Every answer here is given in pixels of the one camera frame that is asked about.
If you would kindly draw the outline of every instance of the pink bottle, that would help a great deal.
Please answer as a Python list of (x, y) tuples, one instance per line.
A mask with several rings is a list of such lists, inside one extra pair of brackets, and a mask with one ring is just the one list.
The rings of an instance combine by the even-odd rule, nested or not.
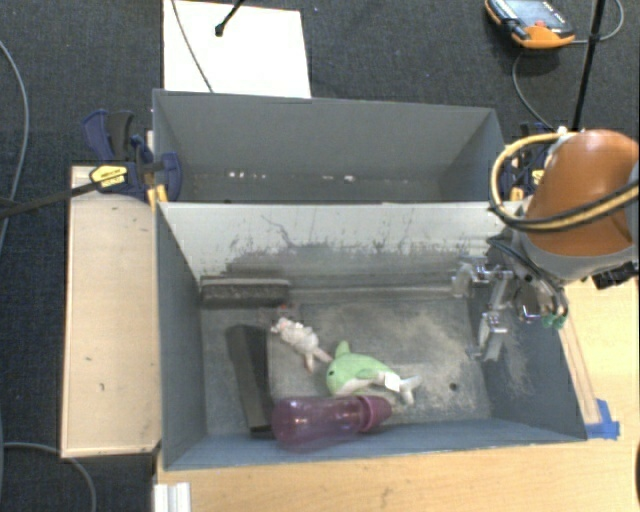
[(379, 396), (287, 398), (275, 405), (271, 429), (285, 445), (342, 441), (371, 430), (390, 416), (391, 405)]

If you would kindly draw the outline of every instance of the gray metal box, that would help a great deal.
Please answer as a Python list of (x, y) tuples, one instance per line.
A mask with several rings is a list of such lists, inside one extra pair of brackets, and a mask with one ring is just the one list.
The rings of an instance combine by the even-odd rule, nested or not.
[[(497, 362), (465, 352), (488, 290), (455, 299), (449, 283), (502, 229), (482, 202), (502, 145), (492, 111), (157, 91), (154, 137), (185, 170), (181, 202), (156, 216), (167, 469), (586, 439), (557, 332), (513, 318)], [(415, 407), (396, 403), (379, 432), (315, 452), (252, 439), (224, 333), (264, 328), (261, 311), (200, 301), (203, 277), (247, 275), (289, 281), (327, 351), (348, 339), (420, 374)], [(267, 344), (275, 398), (327, 394), (321, 363), (309, 375)]]

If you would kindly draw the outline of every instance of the green dolphin toy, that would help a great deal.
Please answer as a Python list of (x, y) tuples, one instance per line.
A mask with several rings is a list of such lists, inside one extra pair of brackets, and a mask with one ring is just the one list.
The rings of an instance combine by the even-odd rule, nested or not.
[(344, 396), (362, 392), (370, 385), (384, 386), (399, 393), (407, 405), (413, 405), (413, 390), (422, 383), (419, 375), (408, 379), (386, 364), (362, 354), (354, 354), (349, 343), (341, 341), (333, 362), (327, 369), (327, 387), (332, 395)]

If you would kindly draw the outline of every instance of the cable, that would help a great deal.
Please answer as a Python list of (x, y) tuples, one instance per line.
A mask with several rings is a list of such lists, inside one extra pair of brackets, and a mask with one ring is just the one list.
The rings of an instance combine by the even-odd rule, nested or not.
[[(50, 453), (56, 456), (60, 456), (60, 452), (51, 446), (47, 446), (45, 444), (40, 443), (5, 443), (5, 449), (21, 449), (21, 450), (37, 450), (46, 453)], [(89, 509), (91, 512), (96, 512), (98, 508), (98, 498), (96, 494), (96, 486), (93, 483), (93, 479), (85, 467), (80, 464), (76, 459), (69, 458), (66, 459), (74, 469), (82, 475), (84, 481), (87, 483), (87, 487), (89, 489), (89, 493), (91, 494), (91, 508)]]
[[(602, 36), (599, 39), (600, 42), (607, 41), (612, 37), (614, 37), (618, 32), (620, 32), (620, 29), (622, 29), (622, 26), (624, 25), (624, 21), (625, 21), (624, 7), (622, 6), (622, 3), (620, 0), (615, 0), (615, 2), (616, 2), (616, 5), (618, 6), (618, 10), (620, 11), (620, 19), (618, 21), (618, 25), (606, 36)], [(584, 45), (588, 43), (589, 43), (588, 39), (579, 39), (579, 40), (576, 39), (571, 43), (569, 43), (569, 46)], [(511, 81), (513, 82), (513, 87), (516, 90), (516, 94), (518, 95), (518, 98), (520, 99), (522, 104), (525, 106), (525, 108), (529, 111), (529, 113), (533, 117), (535, 117), (538, 121), (540, 121), (545, 126), (545, 128), (548, 128), (549, 130), (553, 131), (554, 128), (551, 125), (551, 123), (549, 123), (546, 119), (544, 119), (527, 101), (527, 99), (524, 97), (524, 94), (522, 93), (522, 90), (520, 89), (520, 85), (518, 84), (517, 69), (518, 69), (518, 64), (520, 63), (520, 59), (524, 54), (525, 54), (525, 51), (520, 52), (518, 56), (515, 58), (515, 60), (513, 61), (513, 64), (511, 66)]]
[(224, 28), (227, 26), (227, 23), (229, 23), (229, 20), (231, 18), (233, 18), (233, 16), (235, 15), (236, 11), (238, 9), (240, 9), (240, 6), (245, 2), (245, 0), (236, 0), (233, 4), (233, 8), (231, 9), (231, 11), (229, 12), (229, 14), (227, 14), (224, 18), (224, 20), (222, 20), (222, 23), (216, 25), (215, 28), (215, 34), (216, 37), (222, 37), (224, 35)]
[(507, 256), (510, 256), (518, 262), (520, 262), (523, 266), (531, 271), (531, 273), (543, 284), (547, 287), (547, 290), (551, 293), (552, 301), (553, 301), (553, 314), (558, 315), (558, 302), (562, 304), (563, 313), (562, 316), (569, 315), (569, 303), (564, 295), (564, 292), (561, 287), (556, 285), (553, 280), (549, 279), (543, 271), (538, 268), (529, 258), (520, 254), (513, 247), (510, 247), (504, 243), (502, 243), (501, 239), (498, 237), (490, 237), (487, 239), (487, 243), (503, 252)]
[(522, 58), (524, 53), (525, 53), (524, 51), (520, 52), (518, 54), (518, 56), (516, 57), (516, 59), (513, 61), (513, 65), (511, 66), (511, 81), (513, 82), (513, 87), (516, 90), (516, 94), (518, 95), (518, 98), (520, 98), (520, 101), (526, 107), (526, 109), (529, 111), (529, 113), (533, 117), (535, 117), (538, 121), (540, 121), (544, 125), (545, 128), (547, 128), (548, 130), (553, 131), (554, 128), (551, 125), (551, 123), (549, 121), (547, 121), (544, 117), (542, 117), (540, 114), (538, 114), (538, 112), (531, 106), (531, 104), (524, 97), (524, 94), (522, 94), (522, 90), (520, 89), (520, 85), (518, 84), (518, 76), (517, 76), (518, 63), (520, 62), (520, 59)]
[[(512, 163), (512, 168), (515, 168), (514, 171), (512, 171), (512, 176), (513, 176), (513, 181), (509, 184), (508, 182), (506, 184), (503, 184), (504, 186), (504, 193), (503, 196), (504, 197), (511, 197), (511, 192), (515, 189), (515, 188), (519, 188), (520, 190), (522, 190), (522, 192), (525, 194), (525, 196), (532, 194), (536, 187), (537, 184), (535, 183), (527, 183), (526, 178), (531, 176), (531, 173), (535, 170), (534, 166), (536, 164), (536, 162), (539, 161), (540, 157), (549, 149), (549, 145), (548, 144), (544, 144), (541, 148), (538, 149), (538, 151), (536, 151), (535, 153), (530, 152), (529, 157), (525, 158), (524, 155), (526, 155), (526, 153), (523, 153), (522, 151), (518, 152), (517, 155), (517, 159), (518, 159), (518, 164), (514, 165)], [(538, 165), (537, 168), (541, 169), (542, 167), (544, 167), (544, 165)]]
[(538, 232), (554, 232), (566, 231), (573, 229), (582, 224), (593, 222), (605, 215), (624, 208), (626, 205), (637, 200), (638, 198), (638, 180), (615, 190), (595, 201), (580, 205), (548, 217), (538, 219), (526, 219), (511, 214), (505, 208), (499, 192), (499, 180), (503, 171), (504, 161), (518, 151), (520, 148), (529, 144), (537, 144), (542, 142), (553, 142), (558, 140), (564, 134), (545, 133), (540, 135), (532, 135), (520, 139), (508, 145), (504, 151), (496, 159), (489, 177), (489, 202), (491, 210), (500, 217), (500, 219), (508, 226), (519, 231), (538, 231)]
[[(20, 86), (20, 94), (22, 95), (22, 104), (24, 110), (24, 124), (23, 124), (23, 133), (22, 133), (22, 147), (20, 148), (20, 158), (18, 159), (18, 165), (16, 166), (16, 171), (13, 176), (13, 184), (11, 185), (11, 192), (9, 194), (9, 199), (13, 201), (16, 198), (16, 194), (18, 192), (18, 185), (20, 184), (20, 178), (22, 177), (22, 169), (24, 167), (24, 158), (27, 153), (27, 145), (29, 143), (29, 100), (27, 98), (27, 91), (24, 87), (24, 82), (22, 81), (22, 77), (20, 76), (20, 71), (18, 70), (18, 66), (16, 66), (13, 57), (7, 47), (4, 45), (2, 41), (0, 41), (0, 50), (9, 61), (11, 65), (11, 69), (13, 70), (13, 74), (16, 76), (18, 80), (18, 85)], [(2, 223), (2, 228), (0, 228), (0, 255), (2, 254), (2, 249), (4, 248), (4, 240), (7, 236), (7, 229), (9, 227), (9, 220), (6, 219)]]
[[(599, 39), (600, 42), (606, 41), (608, 39), (611, 39), (618, 32), (620, 32), (620, 29), (622, 28), (622, 25), (624, 25), (625, 13), (624, 13), (624, 7), (622, 6), (622, 2), (620, 2), (620, 0), (614, 0), (614, 1), (615, 1), (616, 5), (618, 6), (618, 11), (620, 12), (620, 20), (618, 21), (618, 25), (616, 26), (616, 28), (614, 28), (606, 36), (602, 36)], [(589, 44), (589, 40), (588, 39), (574, 39), (569, 44), (570, 45)]]
[(182, 26), (182, 22), (180, 21), (180, 16), (178, 15), (178, 8), (176, 7), (176, 0), (171, 0), (171, 6), (173, 7), (173, 14), (175, 15), (176, 21), (178, 22), (178, 27), (180, 27), (180, 32), (182, 33), (182, 39), (184, 39), (184, 42), (187, 45), (187, 48), (189, 49), (189, 53), (191, 54), (193, 63), (198, 68), (198, 71), (200, 72), (200, 76), (204, 80), (204, 83), (207, 85), (207, 89), (209, 89), (209, 92), (213, 93), (213, 88), (211, 87), (209, 80), (207, 80), (207, 76), (204, 74), (202, 67), (200, 67), (200, 62), (198, 62), (198, 59), (196, 58), (196, 54), (194, 53), (193, 48), (191, 48), (191, 44), (189, 43), (189, 39), (187, 38), (187, 33), (185, 32), (184, 27)]
[[(29, 99), (27, 97), (27, 91), (24, 85), (24, 81), (22, 80), (22, 76), (20, 75), (20, 71), (18, 66), (16, 65), (13, 57), (11, 56), (11, 52), (7, 49), (2, 41), (0, 41), (0, 50), (4, 54), (7, 61), (11, 65), (11, 69), (18, 81), (18, 86), (20, 88), (20, 94), (22, 96), (22, 104), (24, 111), (24, 123), (23, 123), (23, 134), (22, 134), (22, 146), (20, 147), (20, 156), (18, 158), (18, 164), (16, 166), (16, 170), (13, 176), (13, 183), (11, 185), (11, 192), (9, 194), (9, 203), (13, 202), (16, 198), (16, 194), (18, 192), (18, 186), (20, 184), (20, 179), (22, 178), (22, 170), (24, 168), (24, 160), (25, 155), (27, 153), (27, 146), (29, 144), (29, 131), (30, 131), (30, 115), (29, 115)], [(13, 206), (13, 208), (20, 207), (19, 204)], [(8, 216), (3, 219), (2, 228), (0, 230), (0, 255), (2, 254), (2, 249), (4, 247), (4, 241), (7, 235), (7, 228), (9, 225)], [(58, 450), (52, 448), (50, 446), (46, 446), (39, 443), (23, 443), (23, 442), (10, 442), (5, 443), (2, 431), (2, 417), (0, 416), (0, 503), (2, 503), (2, 482), (4, 478), (4, 451), (9, 449), (26, 449), (26, 450), (39, 450), (47, 453), (51, 453), (54, 455), (61, 455)], [(95, 512), (97, 510), (97, 496), (96, 496), (96, 488), (91, 479), (91, 475), (87, 472), (87, 470), (75, 459), (68, 459), (71, 465), (82, 475), (87, 486), (89, 488), (89, 492), (91, 494), (91, 512)]]
[(79, 187), (63, 190), (61, 192), (56, 192), (47, 197), (34, 199), (33, 201), (29, 201), (26, 203), (20, 203), (20, 204), (17, 204), (16, 206), (12, 206), (11, 208), (0, 210), (0, 220), (8, 219), (10, 217), (14, 217), (15, 215), (20, 215), (21, 213), (32, 212), (34, 210), (43, 208), (44, 206), (49, 206), (54, 203), (58, 203), (60, 201), (67, 201), (71, 198), (78, 197), (83, 194), (87, 194), (89, 192), (93, 192), (96, 189), (97, 189), (97, 185), (93, 182), (89, 182), (89, 183), (86, 183), (85, 185), (80, 185)]

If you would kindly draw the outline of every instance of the metal rod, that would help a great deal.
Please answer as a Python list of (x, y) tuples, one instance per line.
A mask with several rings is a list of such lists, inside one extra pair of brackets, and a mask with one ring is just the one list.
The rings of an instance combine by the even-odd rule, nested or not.
[(222, 35), (224, 34), (224, 27), (226, 26), (227, 22), (233, 18), (233, 15), (236, 13), (236, 11), (238, 9), (240, 9), (240, 6), (245, 2), (245, 0), (238, 0), (234, 6), (233, 9), (231, 9), (231, 12), (229, 14), (227, 14), (227, 17), (222, 20), (222, 23), (220, 23), (219, 25), (216, 26), (216, 36), (217, 37), (222, 37)]
[(584, 106), (584, 98), (587, 93), (587, 85), (589, 83), (589, 74), (591, 73), (591, 64), (593, 62), (593, 54), (596, 51), (596, 44), (600, 41), (600, 23), (604, 13), (606, 0), (596, 0), (596, 7), (591, 20), (591, 33), (589, 34), (589, 42), (587, 46), (587, 55), (584, 59), (584, 67), (582, 68), (582, 79), (580, 80), (580, 92), (578, 93), (578, 102), (573, 115), (573, 123), (571, 130), (577, 132), (580, 130), (580, 118), (582, 117), (582, 107)]

